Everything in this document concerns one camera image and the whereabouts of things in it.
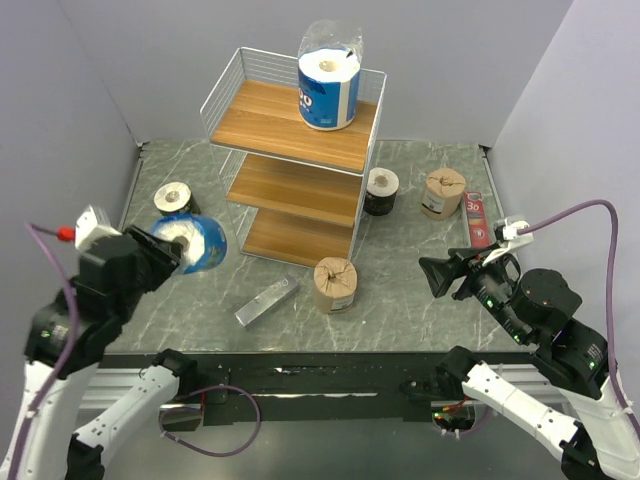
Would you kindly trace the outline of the blue paper towel roll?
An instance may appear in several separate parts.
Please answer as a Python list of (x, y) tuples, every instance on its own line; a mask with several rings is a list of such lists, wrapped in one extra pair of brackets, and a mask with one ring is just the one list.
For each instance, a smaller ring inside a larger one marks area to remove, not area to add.
[(183, 250), (177, 272), (182, 275), (213, 269), (227, 254), (227, 240), (220, 223), (211, 217), (178, 214), (156, 221), (150, 233), (160, 239), (172, 241), (183, 235), (190, 239), (190, 247)]
[(362, 28), (319, 20), (304, 33), (297, 56), (298, 105), (310, 128), (340, 130), (355, 118), (364, 51)]

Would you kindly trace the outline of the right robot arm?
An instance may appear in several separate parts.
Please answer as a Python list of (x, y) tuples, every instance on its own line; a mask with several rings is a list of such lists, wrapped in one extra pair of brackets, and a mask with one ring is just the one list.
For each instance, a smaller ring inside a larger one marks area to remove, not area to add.
[(636, 479), (639, 434), (614, 389), (618, 376), (607, 340), (575, 319), (582, 304), (563, 276), (551, 269), (519, 271), (511, 254), (453, 248), (445, 259), (422, 257), (431, 293), (476, 299), (519, 345), (532, 345), (531, 364), (572, 406), (562, 414), (505, 380), (470, 350), (452, 348), (425, 389), (439, 398), (470, 397), (484, 403), (543, 445), (568, 479)]

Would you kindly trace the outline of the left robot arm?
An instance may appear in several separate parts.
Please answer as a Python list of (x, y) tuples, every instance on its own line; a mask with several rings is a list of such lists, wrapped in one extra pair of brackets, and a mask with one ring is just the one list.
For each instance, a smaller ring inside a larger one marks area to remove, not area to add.
[(75, 426), (106, 348), (140, 299), (178, 271), (181, 256), (180, 243), (135, 226), (92, 240), (80, 253), (77, 275), (65, 278), (55, 300), (33, 317), (23, 397), (2, 478), (101, 479), (117, 450), (163, 404), (196, 394), (196, 361), (166, 349), (119, 400)]

